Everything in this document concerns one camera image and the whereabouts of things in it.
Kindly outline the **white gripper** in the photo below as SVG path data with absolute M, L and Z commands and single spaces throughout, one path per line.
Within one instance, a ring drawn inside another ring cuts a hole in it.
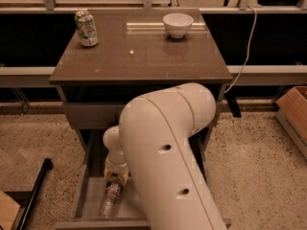
M 115 161 L 110 155 L 106 157 L 105 162 L 105 170 L 104 170 L 104 178 L 105 181 L 109 181 L 113 174 L 118 174 L 117 177 L 122 186 L 125 186 L 129 179 L 129 168 L 127 162 L 123 161 Z

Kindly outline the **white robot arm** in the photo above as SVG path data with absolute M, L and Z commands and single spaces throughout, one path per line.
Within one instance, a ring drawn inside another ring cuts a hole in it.
M 105 179 L 132 179 L 152 230 L 226 230 L 189 144 L 215 113 L 212 93 L 185 83 L 134 98 L 105 132 Z

